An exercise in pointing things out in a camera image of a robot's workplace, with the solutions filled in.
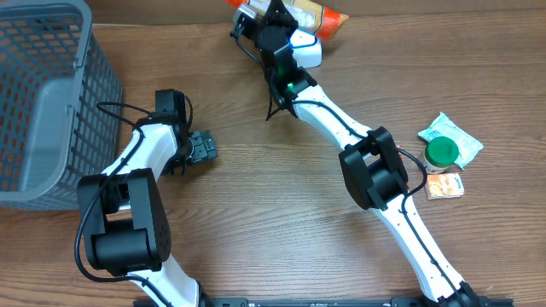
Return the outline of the orange spaghetti packet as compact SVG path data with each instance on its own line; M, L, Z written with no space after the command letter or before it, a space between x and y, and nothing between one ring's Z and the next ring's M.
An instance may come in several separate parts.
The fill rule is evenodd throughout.
M322 41L328 41L349 20L348 14L342 14L327 6L311 0L282 0L285 8L298 21L302 31L312 33ZM246 4L258 14L265 15L271 0L226 0L239 8Z

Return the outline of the green lidded jar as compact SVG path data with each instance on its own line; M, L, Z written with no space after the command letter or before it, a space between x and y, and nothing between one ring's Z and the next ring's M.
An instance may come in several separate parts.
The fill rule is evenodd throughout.
M432 139L423 149L420 161L427 174L439 174L455 164L459 156L457 144L446 136Z

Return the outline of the teal tissue pack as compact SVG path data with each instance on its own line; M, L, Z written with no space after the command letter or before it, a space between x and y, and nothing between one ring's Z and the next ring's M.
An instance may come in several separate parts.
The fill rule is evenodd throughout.
M419 131L417 135L431 142L434 138L445 136L450 138L459 149L455 164L464 169L470 164L476 155L484 148L484 145L469 135L466 131L459 128L446 114L440 112L439 116L425 130Z

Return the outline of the orange Kleenex tissue pack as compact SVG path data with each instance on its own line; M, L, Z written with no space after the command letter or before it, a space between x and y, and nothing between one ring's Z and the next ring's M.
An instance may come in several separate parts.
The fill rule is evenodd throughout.
M458 198L465 192L458 173L429 174L425 190L429 200Z

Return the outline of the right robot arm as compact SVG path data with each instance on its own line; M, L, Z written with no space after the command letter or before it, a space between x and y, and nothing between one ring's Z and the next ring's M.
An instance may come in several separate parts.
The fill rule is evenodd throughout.
M299 23L284 2L270 1L264 11L248 1L235 6L230 35L251 40L259 52L254 60L268 84L267 115L287 110L335 146L347 191L387 226L414 270L427 306L478 306L479 296L450 265L416 210L402 161L406 151L386 128L372 130L354 121L307 72L309 58L294 53Z

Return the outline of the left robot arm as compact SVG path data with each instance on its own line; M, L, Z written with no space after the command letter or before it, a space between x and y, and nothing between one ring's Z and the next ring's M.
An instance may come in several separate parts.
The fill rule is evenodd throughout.
M157 181L218 156L209 131L192 130L193 106L181 91L155 93L155 110L131 124L132 138L101 173L77 186L81 215L74 240L80 273L98 283L131 281L155 306L210 306L202 285L171 254L171 231Z

